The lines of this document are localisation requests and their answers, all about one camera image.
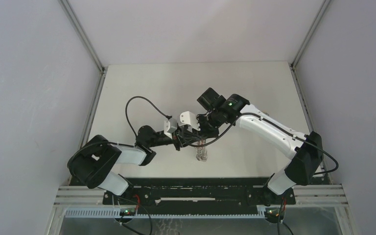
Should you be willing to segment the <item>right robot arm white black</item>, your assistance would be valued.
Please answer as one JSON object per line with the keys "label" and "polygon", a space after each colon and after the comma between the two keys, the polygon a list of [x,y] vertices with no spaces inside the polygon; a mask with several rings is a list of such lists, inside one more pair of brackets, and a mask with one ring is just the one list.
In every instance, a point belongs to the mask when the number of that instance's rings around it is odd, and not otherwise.
{"label": "right robot arm white black", "polygon": [[263,190],[266,202],[275,204],[291,187],[310,184],[324,158],[319,134],[311,132],[307,135],[293,130],[238,94],[225,98],[208,88],[197,101],[207,111],[197,118],[201,131],[214,131],[223,124],[243,128],[275,146],[289,159],[289,163],[266,183]]}

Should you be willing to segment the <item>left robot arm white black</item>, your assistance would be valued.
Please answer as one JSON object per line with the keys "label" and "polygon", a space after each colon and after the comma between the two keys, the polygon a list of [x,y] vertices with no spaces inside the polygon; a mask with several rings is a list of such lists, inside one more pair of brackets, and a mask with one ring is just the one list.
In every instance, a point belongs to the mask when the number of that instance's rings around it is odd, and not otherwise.
{"label": "left robot arm white black", "polygon": [[134,145],[111,142],[96,135],[69,159],[67,168],[88,188],[99,188],[115,164],[146,166],[156,156],[153,147],[171,144],[179,151],[187,146],[181,137],[183,133],[189,133],[188,127],[177,126],[156,132],[145,125],[138,130]]}

